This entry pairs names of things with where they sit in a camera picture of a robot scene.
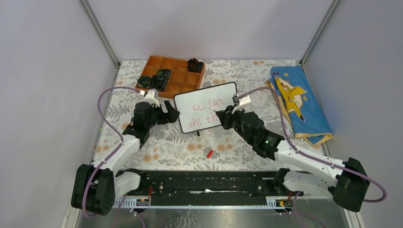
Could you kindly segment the small black-framed whiteboard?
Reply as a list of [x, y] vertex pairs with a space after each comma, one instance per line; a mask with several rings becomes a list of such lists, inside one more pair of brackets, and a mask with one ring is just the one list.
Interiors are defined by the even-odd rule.
[[210, 86], [174, 96], [176, 110], [180, 112], [179, 124], [182, 133], [193, 133], [219, 126], [221, 123], [216, 111], [225, 110], [233, 104], [233, 95], [237, 93], [237, 85], [228, 82]]

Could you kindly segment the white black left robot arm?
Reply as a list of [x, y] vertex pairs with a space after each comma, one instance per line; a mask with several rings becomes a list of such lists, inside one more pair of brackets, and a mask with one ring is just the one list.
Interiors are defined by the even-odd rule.
[[116, 198], [130, 191], [135, 195], [147, 191], [147, 183], [140, 174], [132, 171], [122, 174], [118, 172], [143, 147], [154, 126], [177, 121], [179, 111], [169, 101], [165, 101], [164, 105], [166, 112], [156, 104], [137, 103], [131, 122], [122, 133], [123, 142], [105, 158], [78, 167], [71, 197], [72, 207], [86, 212], [89, 218], [96, 214], [107, 215]]

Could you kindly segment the red marker cap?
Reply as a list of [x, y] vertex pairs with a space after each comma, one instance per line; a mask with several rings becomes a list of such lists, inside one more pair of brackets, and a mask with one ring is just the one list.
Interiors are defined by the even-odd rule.
[[213, 152], [214, 152], [213, 150], [210, 150], [208, 155], [207, 155], [207, 158], [210, 158], [212, 156]]

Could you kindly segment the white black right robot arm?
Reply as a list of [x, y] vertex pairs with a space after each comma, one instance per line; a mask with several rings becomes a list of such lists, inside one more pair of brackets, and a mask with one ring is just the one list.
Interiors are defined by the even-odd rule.
[[370, 185], [360, 161], [333, 159], [294, 146], [283, 136], [265, 129], [264, 122], [254, 112], [234, 111], [229, 105], [215, 114], [223, 129], [233, 129], [260, 157], [302, 169], [302, 173], [279, 169], [272, 183], [277, 195], [311, 192], [332, 198], [346, 210], [360, 211]]

